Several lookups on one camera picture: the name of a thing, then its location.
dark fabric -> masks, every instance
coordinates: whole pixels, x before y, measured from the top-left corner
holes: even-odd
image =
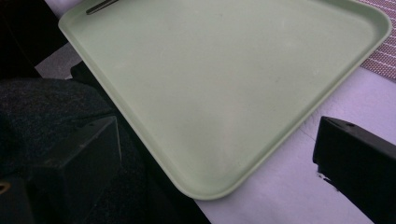
[[[97,91],[70,80],[0,82],[0,177],[23,171],[78,128],[114,115]],[[146,171],[134,142],[119,125],[121,169],[86,223],[144,223]]]

white table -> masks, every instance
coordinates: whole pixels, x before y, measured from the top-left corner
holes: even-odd
[[[59,17],[79,1],[46,0]],[[357,69],[239,189],[198,205],[212,223],[372,223],[318,177],[312,153],[323,115],[396,144],[395,95],[395,82]]]

tray rim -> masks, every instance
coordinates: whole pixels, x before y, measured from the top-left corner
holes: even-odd
[[[325,2],[330,2],[333,4],[332,0],[320,0],[320,1],[325,1]],[[166,175],[169,177],[169,179],[172,181],[172,183],[175,185],[175,187],[180,190],[183,194],[187,195],[188,197],[191,197],[195,200],[216,200],[219,198],[222,198],[234,190],[236,190],[247,178],[249,178],[253,172],[255,172],[258,167],[260,167],[264,161],[266,161],[271,155],[279,148],[281,144],[284,143],[286,139],[290,137],[292,133],[294,133],[299,126],[318,108],[319,105],[321,105],[343,82],[345,79],[349,77],[349,75],[354,72],[390,35],[392,31],[392,23],[389,18],[389,16],[383,12],[382,10],[373,7],[371,5],[365,4],[363,2],[357,1],[357,0],[335,0],[336,1],[348,1],[351,4],[355,4],[356,6],[359,7],[366,7],[367,9],[370,9],[372,11],[376,11],[376,13],[379,13],[383,19],[387,22],[387,24],[384,23],[384,25],[388,26],[388,30],[385,32],[385,34],[379,38],[376,43],[368,49],[364,54],[362,54],[361,58],[357,60],[353,66],[350,67],[349,70],[347,70],[343,75],[338,78],[336,82],[332,85],[331,88],[329,88],[326,93],[321,95],[319,99],[311,106],[311,108],[302,116],[300,117],[292,126],[291,128],[279,139],[277,139],[277,142],[273,144],[268,151],[265,153],[263,157],[261,157],[257,162],[255,162],[252,166],[249,167],[248,171],[245,172],[242,176],[240,176],[237,181],[233,182],[231,186],[229,186],[226,190],[219,192],[219,193],[213,193],[213,194],[197,194],[188,191],[185,189],[182,185],[178,183],[178,178],[175,177],[172,174],[172,171],[166,169],[166,165],[164,165],[163,160],[160,158],[158,154],[155,153],[155,150],[153,150],[150,146],[151,143],[146,139],[144,134],[141,132],[141,130],[138,128],[141,126],[141,122],[138,119],[131,120],[129,116],[127,116],[127,113],[123,109],[123,104],[125,104],[123,101],[124,100],[116,100],[122,99],[119,94],[114,90],[114,87],[111,85],[106,85],[106,82],[108,82],[106,76],[103,74],[103,72],[100,69],[95,69],[95,67],[98,67],[97,64],[90,59],[90,57],[86,56],[89,55],[87,52],[84,52],[84,48],[78,43],[78,41],[71,35],[67,33],[67,27],[66,27],[66,22],[65,20],[68,19],[68,17],[72,18],[74,15],[74,8],[78,7],[80,4],[76,5],[75,7],[71,8],[68,10],[59,20],[59,28],[61,31],[64,33],[65,37],[69,41],[69,43],[73,46],[73,48],[76,50],[78,55],[81,57],[82,61],[88,66],[88,68],[92,71],[92,73],[95,75],[97,81],[101,84],[102,88],[106,91],[110,99],[113,101],[113,103],[117,106],[118,110],[121,112],[121,114],[124,116],[124,118],[128,121],[129,125],[134,129],[135,133],[137,136],[140,138],[140,140],[144,143],[145,147],[151,154],[151,156],[154,158],[156,162],[161,166],[163,171],[166,173]]]

woven placemat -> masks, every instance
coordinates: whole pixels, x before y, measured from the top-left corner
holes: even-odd
[[[359,0],[385,12],[392,22],[390,37],[361,65],[381,76],[396,80],[396,0]]]

purple placemat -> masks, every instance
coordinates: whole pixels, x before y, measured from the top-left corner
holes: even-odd
[[[390,37],[361,65],[381,76],[396,79],[396,0],[359,0],[384,11],[392,22]]]

